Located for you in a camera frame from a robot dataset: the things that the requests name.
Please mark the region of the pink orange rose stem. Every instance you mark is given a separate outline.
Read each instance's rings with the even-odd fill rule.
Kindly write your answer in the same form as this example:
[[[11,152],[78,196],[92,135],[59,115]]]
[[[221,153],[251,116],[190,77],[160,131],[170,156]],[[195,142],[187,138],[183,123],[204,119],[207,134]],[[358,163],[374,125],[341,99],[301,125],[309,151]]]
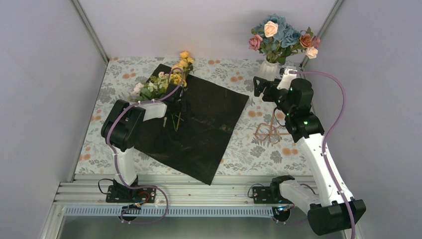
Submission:
[[[297,43],[290,47],[291,55],[304,53],[308,59],[315,59],[320,43],[321,39],[308,27],[300,31]]]

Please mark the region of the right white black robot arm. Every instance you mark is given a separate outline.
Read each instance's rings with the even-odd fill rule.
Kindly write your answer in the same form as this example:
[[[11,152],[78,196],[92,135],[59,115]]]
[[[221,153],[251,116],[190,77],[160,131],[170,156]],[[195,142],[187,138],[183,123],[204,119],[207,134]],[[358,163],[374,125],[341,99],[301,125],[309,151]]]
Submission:
[[[287,224],[289,209],[295,205],[306,214],[316,235],[350,230],[351,238],[356,238],[356,224],[365,213],[366,205],[363,200],[355,199],[335,166],[327,145],[328,133],[311,111],[312,84],[295,78],[284,89],[281,83],[278,79],[254,77],[254,95],[274,102],[285,114],[285,127],[304,153],[317,189],[312,190],[291,175],[283,175],[273,178],[268,187],[255,187],[254,202],[278,204],[273,212],[277,223]]]

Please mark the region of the tan raffia ribbon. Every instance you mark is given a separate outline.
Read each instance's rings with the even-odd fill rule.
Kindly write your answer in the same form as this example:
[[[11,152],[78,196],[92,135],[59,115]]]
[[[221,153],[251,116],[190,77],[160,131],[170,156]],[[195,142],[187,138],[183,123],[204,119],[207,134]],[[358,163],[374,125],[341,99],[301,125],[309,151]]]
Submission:
[[[281,125],[275,113],[272,113],[269,123],[260,123],[253,134],[255,138],[260,142],[268,142],[269,144],[277,144],[282,140],[283,136],[289,136],[288,132],[280,132],[279,127]]]

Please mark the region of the colourful artificial flower bouquet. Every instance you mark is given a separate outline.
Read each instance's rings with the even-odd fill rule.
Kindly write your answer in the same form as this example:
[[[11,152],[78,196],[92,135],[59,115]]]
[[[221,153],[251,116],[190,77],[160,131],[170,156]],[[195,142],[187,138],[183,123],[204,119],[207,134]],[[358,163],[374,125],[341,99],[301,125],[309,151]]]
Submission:
[[[137,83],[129,93],[129,101],[151,101],[162,98],[168,88],[168,73],[160,72],[158,76],[151,76],[145,83]]]

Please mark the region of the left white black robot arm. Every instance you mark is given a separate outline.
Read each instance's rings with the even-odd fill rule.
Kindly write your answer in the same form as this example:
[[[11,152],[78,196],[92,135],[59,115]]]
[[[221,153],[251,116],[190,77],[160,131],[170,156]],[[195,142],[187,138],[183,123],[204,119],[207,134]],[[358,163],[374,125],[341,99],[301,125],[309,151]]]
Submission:
[[[131,202],[139,193],[138,176],[134,166],[134,144],[144,122],[165,118],[168,105],[178,102],[183,95],[181,83],[170,83],[162,98],[129,103],[118,100],[113,105],[101,130],[101,136],[110,147],[115,176],[108,195],[112,199]]]

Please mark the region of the black wrapping paper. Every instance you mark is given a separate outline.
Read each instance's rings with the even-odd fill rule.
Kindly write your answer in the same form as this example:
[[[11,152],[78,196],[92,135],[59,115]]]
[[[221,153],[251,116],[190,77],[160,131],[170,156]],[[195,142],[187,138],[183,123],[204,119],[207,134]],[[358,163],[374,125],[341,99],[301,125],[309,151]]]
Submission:
[[[249,99],[188,75],[181,119],[151,119],[141,125],[135,149],[210,185]]]

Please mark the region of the yellow rose stem bunch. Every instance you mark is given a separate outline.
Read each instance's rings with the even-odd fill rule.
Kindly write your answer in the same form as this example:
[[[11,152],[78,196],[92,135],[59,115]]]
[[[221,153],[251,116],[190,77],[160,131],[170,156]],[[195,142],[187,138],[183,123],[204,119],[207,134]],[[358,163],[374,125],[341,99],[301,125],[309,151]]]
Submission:
[[[171,68],[171,73],[168,76],[168,86],[183,87],[184,90],[187,87],[186,78],[188,74],[193,70],[194,59],[191,57],[189,51],[183,51],[180,53],[180,61]],[[173,127],[175,131],[178,131],[181,119],[181,113],[171,114],[173,121]]]

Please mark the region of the pink peach rose stem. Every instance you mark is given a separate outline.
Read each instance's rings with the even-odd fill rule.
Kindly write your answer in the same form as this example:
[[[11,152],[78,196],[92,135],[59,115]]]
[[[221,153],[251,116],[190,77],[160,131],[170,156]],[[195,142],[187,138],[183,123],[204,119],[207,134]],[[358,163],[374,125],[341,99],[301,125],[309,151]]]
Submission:
[[[278,41],[274,38],[279,25],[271,20],[251,29],[253,36],[248,40],[249,49],[259,52],[269,63],[276,63],[278,58]]]

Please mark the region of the blue rose stem bunch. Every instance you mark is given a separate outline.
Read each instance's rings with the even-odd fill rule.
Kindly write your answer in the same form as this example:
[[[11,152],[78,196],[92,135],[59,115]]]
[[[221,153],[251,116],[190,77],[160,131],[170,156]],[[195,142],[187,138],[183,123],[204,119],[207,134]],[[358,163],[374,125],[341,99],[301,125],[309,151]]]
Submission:
[[[264,24],[268,20],[274,21],[279,25],[279,31],[274,38],[279,44],[277,63],[283,65],[286,63],[287,57],[291,56],[290,47],[297,43],[300,32],[288,24],[284,17],[277,14],[268,15],[257,26]]]

